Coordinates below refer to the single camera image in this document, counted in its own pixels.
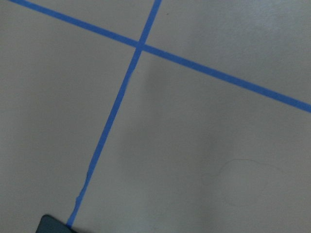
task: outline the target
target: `blue line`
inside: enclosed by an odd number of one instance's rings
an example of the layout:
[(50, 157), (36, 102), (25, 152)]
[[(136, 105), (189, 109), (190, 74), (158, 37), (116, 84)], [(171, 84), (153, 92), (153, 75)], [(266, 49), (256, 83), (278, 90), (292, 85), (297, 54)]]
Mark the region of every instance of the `blue line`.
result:
[(234, 84), (236, 86), (245, 88), (247, 90), (256, 92), (256, 93), (261, 94), (263, 96), (272, 98), (274, 100), (288, 104), (292, 107), (295, 107), (295, 108), (298, 108), (298, 109), (301, 109), (303, 111), (311, 113), (311, 105), (308, 103), (302, 102), (300, 100), (296, 100), (296, 99), (289, 97), (289, 96), (285, 96), (281, 93), (278, 93), (278, 92), (272, 91), (270, 89), (267, 89), (265, 87), (259, 86), (257, 84), (236, 78), (232, 75), (229, 75), (229, 74), (223, 73), (221, 71), (218, 71), (218, 70), (209, 68), (207, 66), (201, 65), (199, 63), (187, 60), (185, 58), (179, 57), (179, 56), (174, 55), (172, 53), (165, 52), (163, 50), (159, 50), (159, 49), (152, 47), (152, 46), (149, 46), (149, 45), (144, 45), (143, 50), (145, 52), (151, 53), (151, 54), (156, 55), (158, 57), (162, 57), (162, 58), (167, 59), (169, 61), (180, 64), (182, 66), (194, 69), (194, 70), (199, 71), (201, 73), (210, 75), (214, 78), (223, 80), (227, 83)]
[(130, 77), (138, 63), (138, 60), (139, 60), (139, 57), (141, 55), (141, 52), (142, 52), (142, 48), (144, 46), (144, 44), (146, 43), (146, 40), (147, 40), (147, 37), (148, 37), (148, 34), (150, 32), (150, 29), (151, 29), (151, 26), (155, 20), (155, 17), (156, 17), (156, 14), (159, 10), (159, 7), (160, 7), (160, 4), (161, 4), (161, 0), (155, 0), (154, 1), (154, 4), (152, 6), (152, 9), (150, 11), (150, 14), (148, 16), (148, 19), (147, 19), (147, 22), (145, 24), (145, 27), (141, 33), (141, 36), (140, 36), (140, 39), (139, 39), (139, 42), (137, 43), (137, 47), (135, 49), (135, 52), (134, 52), (134, 55), (132, 57), (132, 60), (130, 62), (130, 65), (127, 69), (127, 72), (126, 72), (126, 75), (123, 79), (123, 82), (121, 84), (121, 87), (119, 89), (119, 92), (118, 92), (118, 95), (116, 97), (116, 100), (113, 104), (113, 107), (111, 109), (111, 112), (109, 114), (109, 117), (108, 117), (108, 120), (106, 122), (106, 125), (104, 127), (104, 130), (102, 132), (102, 135), (98, 141), (98, 144), (97, 144), (97, 147), (95, 149), (95, 152), (93, 154), (93, 157), (91, 159), (91, 162), (89, 164), (89, 167), (88, 167), (88, 171), (87, 171), (87, 174), (86, 174), (86, 180), (85, 180), (85, 183), (83, 185), (83, 188), (81, 189), (80, 191), (80, 194), (79, 196), (76, 198), (76, 203), (75, 203), (75, 206), (74, 206), (74, 209), (67, 221), (67, 226), (68, 227), (72, 227), (73, 225), (73, 222), (76, 218), (76, 215), (79, 211), (79, 208), (80, 208), (80, 205), (82, 203), (82, 200), (83, 200), (83, 197), (86, 193), (86, 190), (87, 190), (87, 187), (88, 187), (88, 184), (91, 180), (91, 177), (93, 175), (93, 172), (94, 172), (94, 169), (96, 167), (96, 164), (99, 160), (99, 157), (101, 155), (101, 152), (103, 150), (103, 147), (106, 143), (106, 140), (108, 138), (108, 135), (109, 135), (109, 132), (110, 132), (110, 129), (112, 127), (112, 124), (116, 118), (116, 115), (118, 113), (118, 110), (119, 110), (119, 107), (121, 105), (121, 102), (122, 102), (122, 99), (124, 97), (124, 94), (125, 94), (125, 91), (126, 91), (126, 88), (127, 88), (127, 85), (128, 85), (128, 82), (130, 80)]
[(113, 32), (111, 32), (109, 30), (97, 27), (97, 26), (95, 26), (93, 24), (83, 22), (83, 21), (81, 21), (79, 19), (76, 19), (76, 18), (67, 16), (67, 15), (64, 15), (64, 14), (62, 14), (60, 12), (57, 12), (57, 11), (54, 11), (54, 10), (50, 10), (48, 8), (45, 8), (43, 6), (34, 4), (32, 2), (25, 1), (25, 0), (9, 0), (9, 1), (17, 3), (18, 5), (21, 5), (21, 6), (25, 6), (27, 8), (32, 9), (32, 10), (41, 12), (43, 14), (52, 16), (53, 18), (60, 19), (60, 20), (65, 21), (67, 23), (70, 23), (70, 24), (73, 24), (75, 26), (78, 26), (80, 28), (84, 28), (84, 29), (86, 29), (88, 31), (91, 31), (91, 32), (94, 32), (94, 33), (97, 33), (97, 34), (100, 34), (100, 35), (103, 35), (103, 36), (106, 36), (106, 37), (108, 37), (110, 39), (119, 41), (119, 42), (127, 44), (129, 46), (132, 46), (132, 47), (136, 47), (137, 46), (137, 41), (136, 40), (130, 39), (130, 38), (125, 37), (123, 35), (119, 35), (117, 33), (113, 33)]

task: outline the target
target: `smooth gray surface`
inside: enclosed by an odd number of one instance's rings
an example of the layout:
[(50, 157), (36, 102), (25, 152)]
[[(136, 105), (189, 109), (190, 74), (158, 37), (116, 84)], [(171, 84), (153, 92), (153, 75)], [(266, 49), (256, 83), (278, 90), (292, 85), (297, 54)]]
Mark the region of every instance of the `smooth gray surface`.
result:
[[(152, 1), (35, 1), (138, 39)], [(148, 44), (311, 102), (310, 3), (163, 1)], [(66, 221), (134, 49), (0, 2), (0, 226)], [(74, 228), (305, 233), (310, 114), (142, 54)]]

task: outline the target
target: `black object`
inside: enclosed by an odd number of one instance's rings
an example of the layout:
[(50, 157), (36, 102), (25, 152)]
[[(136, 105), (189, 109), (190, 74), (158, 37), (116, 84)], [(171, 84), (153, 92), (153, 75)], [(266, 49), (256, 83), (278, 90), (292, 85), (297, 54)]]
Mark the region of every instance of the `black object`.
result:
[(77, 233), (52, 216), (42, 216), (35, 233)]

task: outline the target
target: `concrete floor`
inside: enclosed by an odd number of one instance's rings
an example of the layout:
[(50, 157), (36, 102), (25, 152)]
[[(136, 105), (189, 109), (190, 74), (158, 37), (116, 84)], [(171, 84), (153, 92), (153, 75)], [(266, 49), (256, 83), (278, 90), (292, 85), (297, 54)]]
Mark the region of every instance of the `concrete floor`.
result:
[[(151, 0), (34, 3), (139, 40)], [(164, 0), (148, 45), (311, 103), (308, 1)], [(66, 222), (134, 48), (0, 2), (0, 227)], [(305, 233), (311, 115), (143, 52), (73, 228)]]

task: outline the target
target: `blue tape strip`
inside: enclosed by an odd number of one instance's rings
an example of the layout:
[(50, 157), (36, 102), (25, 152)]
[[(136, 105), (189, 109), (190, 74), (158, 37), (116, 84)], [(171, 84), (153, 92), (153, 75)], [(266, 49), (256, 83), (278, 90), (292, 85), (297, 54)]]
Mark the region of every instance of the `blue tape strip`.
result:
[(277, 100), (277, 101), (280, 101), (282, 103), (288, 104), (288, 105), (290, 105), (292, 107), (295, 107), (295, 108), (298, 108), (298, 109), (301, 109), (303, 111), (311, 113), (311, 105), (308, 104), (308, 103), (305, 103), (305, 102), (296, 100), (294, 98), (285, 96), (285, 95), (283, 95), (281, 93), (269, 90), (269, 89), (267, 89), (265, 87), (262, 87), (262, 86), (254, 84), (254, 83), (251, 83), (251, 82), (248, 82), (248, 81), (236, 78), (236, 77), (234, 77), (232, 75), (229, 75), (229, 74), (223, 73), (221, 71), (218, 71), (218, 70), (209, 68), (207, 66), (201, 65), (199, 63), (187, 60), (185, 58), (179, 57), (179, 56), (174, 55), (172, 53), (165, 52), (163, 50), (159, 50), (159, 49), (157, 49), (155, 47), (152, 47), (152, 46), (149, 46), (149, 45), (144, 45), (143, 50), (148, 52), (148, 53), (151, 53), (153, 55), (156, 55), (156, 56), (162, 57), (164, 59), (167, 59), (169, 61), (172, 61), (172, 62), (175, 62), (177, 64), (180, 64), (182, 66), (194, 69), (194, 70), (199, 71), (201, 73), (210, 75), (210, 76), (212, 76), (214, 78), (223, 80), (225, 82), (234, 84), (236, 86), (245, 88), (247, 90), (256, 92), (256, 93), (261, 94), (263, 96), (272, 98), (274, 100)]
[(32, 9), (32, 10), (41, 12), (43, 14), (52, 16), (53, 18), (60, 19), (60, 20), (65, 21), (67, 23), (70, 23), (70, 24), (73, 24), (75, 26), (78, 26), (80, 28), (84, 28), (84, 29), (86, 29), (88, 31), (91, 31), (91, 32), (94, 32), (94, 33), (97, 33), (97, 34), (100, 34), (100, 35), (103, 35), (103, 36), (106, 36), (106, 37), (108, 37), (110, 39), (119, 41), (119, 42), (127, 44), (129, 46), (132, 46), (132, 47), (136, 47), (137, 46), (137, 41), (136, 40), (130, 39), (130, 38), (125, 37), (123, 35), (119, 35), (117, 33), (113, 33), (113, 32), (111, 32), (109, 30), (97, 27), (97, 26), (95, 26), (93, 24), (83, 22), (83, 21), (81, 21), (79, 19), (76, 19), (76, 18), (67, 16), (67, 15), (64, 15), (64, 14), (59, 13), (57, 11), (50, 10), (48, 8), (45, 8), (43, 6), (34, 4), (32, 2), (25, 1), (25, 0), (9, 0), (9, 1), (17, 3), (18, 5), (21, 5), (21, 6), (25, 6), (27, 8)]
[(155, 17), (156, 17), (156, 14), (159, 10), (159, 7), (160, 7), (160, 4), (161, 4), (161, 0), (155, 0), (154, 1), (154, 4), (151, 8), (151, 12), (148, 16), (148, 19), (147, 19), (147, 22), (145, 24), (145, 27), (141, 33), (141, 36), (140, 36), (140, 39), (139, 39), (139, 42), (137, 44), (137, 47), (135, 49), (135, 52), (134, 52), (134, 55), (132, 57), (132, 60), (130, 62), (130, 65), (127, 69), (127, 72), (126, 72), (126, 75), (123, 79), (123, 82), (121, 84), (121, 87), (119, 89), (119, 92), (118, 92), (118, 95), (116, 97), (116, 100), (113, 104), (113, 107), (111, 109), (111, 112), (109, 114), (109, 117), (108, 117), (108, 120), (106, 122), (106, 125), (104, 127), (104, 130), (102, 132), (102, 135), (99, 139), (99, 142), (97, 144), (97, 147), (95, 149), (95, 152), (93, 154), (93, 157), (91, 159), (91, 162), (89, 164), (89, 167), (88, 167), (88, 171), (87, 171), (87, 174), (86, 174), (86, 180), (85, 180), (85, 183), (83, 185), (83, 188), (81, 189), (80, 191), (80, 194), (79, 196), (76, 198), (76, 203), (75, 203), (75, 206), (74, 206), (74, 209), (67, 221), (67, 226), (68, 227), (72, 227), (73, 225), (73, 222), (76, 218), (76, 215), (79, 211), (79, 208), (80, 208), (80, 205), (82, 203), (82, 200), (83, 200), (83, 197), (86, 193), (86, 190), (87, 190), (87, 187), (88, 187), (88, 184), (92, 178), (92, 175), (93, 175), (93, 172), (94, 172), (94, 169), (96, 167), (96, 164), (99, 160), (99, 157), (101, 155), (101, 152), (103, 150), (103, 147), (106, 143), (106, 140), (108, 138), (108, 135), (109, 135), (109, 132), (110, 132), (110, 129), (112, 127), (112, 124), (116, 118), (116, 115), (118, 113), (118, 110), (119, 110), (119, 107), (121, 105), (121, 102), (122, 102), (122, 99), (124, 97), (124, 94), (125, 94), (125, 91), (126, 91), (126, 88), (127, 88), (127, 85), (128, 85), (128, 82), (130, 80), (130, 77), (138, 63), (138, 60), (139, 60), (139, 57), (141, 55), (141, 52), (142, 52), (142, 48), (144, 46), (144, 44), (146, 43), (146, 40), (147, 40), (147, 37), (148, 37), (148, 34), (150, 32), (150, 29), (151, 29), (151, 26), (155, 20)]

